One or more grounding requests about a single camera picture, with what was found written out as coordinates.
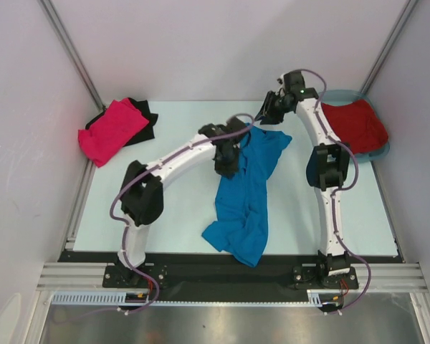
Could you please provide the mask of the blue t shirt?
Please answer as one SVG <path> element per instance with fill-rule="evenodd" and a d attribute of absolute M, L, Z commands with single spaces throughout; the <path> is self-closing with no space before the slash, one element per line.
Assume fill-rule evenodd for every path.
<path fill-rule="evenodd" d="M 216 221 L 202 237 L 217 251 L 256 267 L 267 245 L 267 180 L 292 136 L 253 127 L 241 140 L 238 172 L 220 180 L 215 198 Z"/>

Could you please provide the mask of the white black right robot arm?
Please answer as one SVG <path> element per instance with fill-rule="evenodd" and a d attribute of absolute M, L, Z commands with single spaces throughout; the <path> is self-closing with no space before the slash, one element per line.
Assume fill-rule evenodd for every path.
<path fill-rule="evenodd" d="M 336 289 L 353 274 L 340 209 L 352 153 L 325 117 L 315 88 L 306 86 L 302 70 L 285 73 L 277 82 L 279 89 L 267 93 L 255 120 L 262 125 L 277 125 L 286 114 L 295 113 L 302 121 L 313 145 L 306 179 L 314 188 L 320 215 L 321 248 L 316 266 L 295 267 L 293 278 L 296 288 Z"/>

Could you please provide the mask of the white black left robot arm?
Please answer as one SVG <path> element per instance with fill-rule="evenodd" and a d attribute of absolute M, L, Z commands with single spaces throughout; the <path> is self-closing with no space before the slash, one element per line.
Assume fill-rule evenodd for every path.
<path fill-rule="evenodd" d="M 158 287 L 156 278 L 141 265 L 151 224 L 164 210 L 164 191 L 176 179 L 199 164 L 213 160 L 215 171 L 232 177 L 238 171 L 240 143 L 249 135 L 253 124 L 233 116 L 225 124 L 210 123 L 198 130 L 188 142 L 168 155 L 142 164 L 131 162 L 125 172 L 118 194 L 113 199 L 109 216 L 123 223 L 118 259 L 122 264 L 119 278 L 134 287 L 145 280 Z"/>

